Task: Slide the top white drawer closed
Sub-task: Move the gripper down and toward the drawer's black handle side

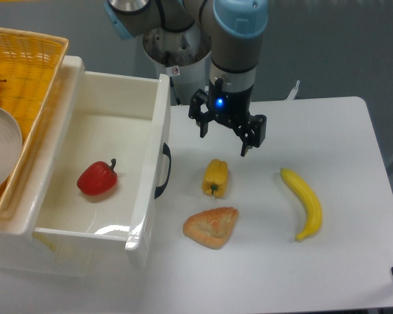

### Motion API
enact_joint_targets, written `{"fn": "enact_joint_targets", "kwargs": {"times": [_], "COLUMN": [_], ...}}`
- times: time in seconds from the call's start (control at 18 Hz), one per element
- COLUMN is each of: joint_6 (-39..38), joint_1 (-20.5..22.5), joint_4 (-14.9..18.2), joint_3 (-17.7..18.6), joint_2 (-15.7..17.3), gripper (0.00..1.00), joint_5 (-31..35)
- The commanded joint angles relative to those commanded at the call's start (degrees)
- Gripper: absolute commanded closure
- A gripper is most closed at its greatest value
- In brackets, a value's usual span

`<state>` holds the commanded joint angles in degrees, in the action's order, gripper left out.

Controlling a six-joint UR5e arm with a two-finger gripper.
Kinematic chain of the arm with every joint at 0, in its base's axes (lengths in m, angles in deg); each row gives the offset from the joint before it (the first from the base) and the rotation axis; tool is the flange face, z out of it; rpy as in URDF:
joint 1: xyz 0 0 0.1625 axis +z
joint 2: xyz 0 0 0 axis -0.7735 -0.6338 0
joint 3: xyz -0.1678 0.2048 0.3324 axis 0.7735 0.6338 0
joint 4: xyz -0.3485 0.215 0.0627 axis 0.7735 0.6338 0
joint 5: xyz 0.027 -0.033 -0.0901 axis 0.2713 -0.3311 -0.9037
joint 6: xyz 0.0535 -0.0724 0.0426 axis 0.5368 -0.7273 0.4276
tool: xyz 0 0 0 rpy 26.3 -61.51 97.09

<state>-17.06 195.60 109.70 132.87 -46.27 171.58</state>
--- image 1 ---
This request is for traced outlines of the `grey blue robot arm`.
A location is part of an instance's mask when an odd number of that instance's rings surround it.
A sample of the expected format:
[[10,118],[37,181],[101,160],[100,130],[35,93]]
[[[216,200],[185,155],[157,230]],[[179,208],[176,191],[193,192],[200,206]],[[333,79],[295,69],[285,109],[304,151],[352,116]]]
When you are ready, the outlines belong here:
[[201,136],[214,121],[240,138],[242,154],[261,145],[267,119],[250,113],[250,101],[267,1],[106,1],[104,8],[120,38],[142,36]]

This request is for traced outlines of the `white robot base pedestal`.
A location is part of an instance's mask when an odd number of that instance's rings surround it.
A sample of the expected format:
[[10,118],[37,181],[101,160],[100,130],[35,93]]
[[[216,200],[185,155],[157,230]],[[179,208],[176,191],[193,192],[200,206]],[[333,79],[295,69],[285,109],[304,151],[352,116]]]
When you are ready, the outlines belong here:
[[183,32],[153,29],[143,35],[143,48],[157,75],[170,77],[172,105],[189,105],[193,94],[205,89],[211,41],[197,24]]

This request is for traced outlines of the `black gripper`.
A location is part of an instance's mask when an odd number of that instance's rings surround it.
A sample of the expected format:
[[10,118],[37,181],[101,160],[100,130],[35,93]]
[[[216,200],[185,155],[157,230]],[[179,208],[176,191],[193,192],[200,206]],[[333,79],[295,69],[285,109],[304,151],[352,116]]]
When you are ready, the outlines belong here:
[[[208,125],[213,120],[232,128],[242,141],[241,157],[250,149],[259,148],[266,136],[267,117],[249,113],[255,73],[256,67],[236,72],[211,61],[209,92],[198,89],[189,105],[188,117],[196,121],[200,137],[208,133]],[[202,106],[207,104],[208,110],[202,112]]]

